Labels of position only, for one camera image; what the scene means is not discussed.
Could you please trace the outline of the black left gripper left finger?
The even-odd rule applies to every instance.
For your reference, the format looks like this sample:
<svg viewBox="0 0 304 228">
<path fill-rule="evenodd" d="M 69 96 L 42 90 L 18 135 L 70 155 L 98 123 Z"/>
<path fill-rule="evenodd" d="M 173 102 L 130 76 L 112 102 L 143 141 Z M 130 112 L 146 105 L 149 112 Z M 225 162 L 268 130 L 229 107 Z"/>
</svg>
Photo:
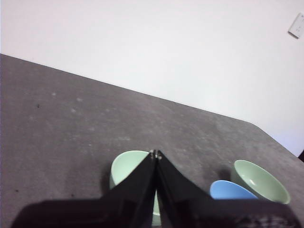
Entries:
<svg viewBox="0 0 304 228">
<path fill-rule="evenodd" d="M 30 204 L 14 228 L 140 228 L 151 225 L 155 204 L 153 152 L 119 154 L 110 169 L 109 191 L 99 199 L 48 200 Z"/>
</svg>

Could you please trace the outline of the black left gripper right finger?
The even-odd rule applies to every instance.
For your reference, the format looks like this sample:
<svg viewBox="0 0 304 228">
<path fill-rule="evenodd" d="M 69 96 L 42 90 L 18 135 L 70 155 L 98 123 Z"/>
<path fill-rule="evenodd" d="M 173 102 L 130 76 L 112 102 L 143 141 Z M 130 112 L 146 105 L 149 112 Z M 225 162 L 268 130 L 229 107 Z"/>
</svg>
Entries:
<svg viewBox="0 0 304 228">
<path fill-rule="evenodd" d="M 298 228 L 289 206 L 260 199 L 213 199 L 155 152 L 157 192 L 175 228 Z"/>
</svg>

